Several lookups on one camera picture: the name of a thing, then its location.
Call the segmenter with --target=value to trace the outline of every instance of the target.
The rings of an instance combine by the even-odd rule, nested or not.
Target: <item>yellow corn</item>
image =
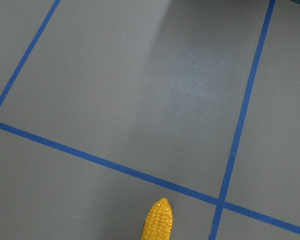
[[[140,240],[169,240],[173,215],[166,198],[161,198],[145,218]]]

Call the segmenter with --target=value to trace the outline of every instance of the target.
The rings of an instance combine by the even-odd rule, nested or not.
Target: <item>gray surface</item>
[[[0,121],[217,197],[267,3],[61,1]]]
[[[52,0],[0,0],[0,94],[45,18]]]
[[[224,210],[217,240],[300,240],[300,235]]]
[[[227,201],[300,226],[300,5],[278,0]]]
[[[154,202],[171,239],[207,239],[215,207],[0,130],[0,240],[138,240]]]

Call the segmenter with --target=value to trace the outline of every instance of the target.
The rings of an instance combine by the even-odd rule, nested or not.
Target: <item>toy corn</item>
[[[169,240],[172,224],[171,206],[166,198],[161,198],[146,216],[140,240]]]

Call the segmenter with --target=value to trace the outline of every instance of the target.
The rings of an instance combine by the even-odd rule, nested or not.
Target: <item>yellow object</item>
[[[146,216],[140,240],[169,240],[172,224],[171,206],[166,198],[161,198]]]

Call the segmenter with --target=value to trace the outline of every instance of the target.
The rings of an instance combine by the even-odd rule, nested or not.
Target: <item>grid line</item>
[[[229,188],[229,184],[230,184],[230,179],[231,179],[231,174],[232,174],[232,170],[233,170],[233,166],[235,163],[235,158],[236,158],[236,154],[237,154],[237,150],[239,147],[239,143],[240,143],[240,137],[241,137],[241,133],[243,130],[243,125],[244,125],[244,121],[245,121],[245,116],[247,113],[247,109],[248,109],[248,104],[249,104],[249,99],[250,99],[250,95],[251,95],[251,91],[252,91],[252,86],[253,86],[253,81],[255,79],[256,73],[257,73],[257,68],[258,68],[258,64],[259,64],[259,60],[260,60],[260,56],[261,56],[261,52],[262,52],[262,48],[265,42],[265,38],[266,38],[266,33],[269,27],[269,23],[270,23],[270,19],[271,19],[271,15],[274,9],[274,5],[275,5],[275,1],[276,0],[269,0],[269,5],[268,5],[268,9],[267,9],[267,13],[264,19],[264,23],[263,23],[263,27],[261,30],[261,34],[260,34],[260,38],[259,38],[259,42],[256,48],[256,53],[253,59],[253,63],[252,63],[252,67],[251,67],[251,71],[250,71],[250,75],[248,78],[248,83],[247,83],[247,88],[244,94],[244,98],[243,98],[243,102],[242,102],[242,107],[241,107],[241,111],[240,111],[240,115],[239,115],[239,120],[237,123],[237,127],[235,130],[235,135],[233,138],[233,142],[232,142],[232,147],[231,147],[231,151],[230,151],[230,155],[229,155],[229,159],[228,159],[228,163],[227,163],[227,167],[226,167],[226,171],[224,174],[224,178],[223,178],[223,182],[222,182],[222,186],[221,186],[221,190],[220,190],[220,194],[219,194],[219,198],[215,198],[213,196],[209,196],[207,194],[192,190],[190,188],[175,184],[173,182],[152,176],[150,174],[135,170],[133,168],[129,168],[127,166],[124,165],[120,165],[118,163],[94,156],[92,154],[89,154],[87,152],[84,151],[80,151],[78,149],[66,146],[64,144],[55,142],[53,140],[35,135],[33,133],[18,129],[16,127],[7,125],[5,123],[0,122],[0,129],[6,132],[9,132],[11,134],[23,137],[25,139],[34,141],[36,143],[48,146],[50,148],[56,149],[58,151],[70,154],[72,156],[76,156],[79,157],[81,159],[85,159],[88,161],[91,161],[93,163],[102,165],[104,167],[116,170],[118,172],[139,178],[141,180],[153,183],[155,185],[170,189],[172,191],[187,195],[189,197],[201,200],[203,202],[206,203],[210,203],[212,205],[216,206],[216,210],[215,210],[215,215],[212,221],[212,227],[211,227],[211,234],[209,236],[209,240],[214,240],[217,236],[217,231],[218,231],[218,227],[220,224],[220,220],[221,220],[221,215],[222,215],[222,211],[223,209],[227,209],[229,211],[244,215],[246,217],[249,218],[253,218],[256,219],[258,221],[276,226],[278,228],[296,233],[300,235],[300,226],[291,224],[289,222],[286,221],[282,221],[280,219],[244,208],[242,206],[239,205],[235,205],[233,203],[230,202],[226,202],[226,196],[227,196],[227,192],[228,192],[228,188]],[[39,27],[37,33],[35,34],[34,38],[32,39],[31,43],[29,44],[28,48],[26,49],[24,55],[22,56],[20,62],[18,63],[16,69],[14,70],[11,78],[9,79],[8,83],[6,84],[4,90],[2,91],[1,95],[0,95],[0,107],[2,105],[2,103],[4,102],[7,94],[9,93],[12,85],[14,84],[16,78],[18,77],[21,69],[23,68],[25,62],[27,61],[29,55],[31,54],[31,51],[33,50],[33,48],[35,47],[36,43],[38,42],[41,34],[43,33],[44,29],[46,28],[47,24],[49,23],[49,20],[51,19],[53,13],[55,12],[57,6],[59,5],[60,0],[55,0],[54,3],[52,4],[50,10],[48,11],[46,17],[44,18],[41,26]]]

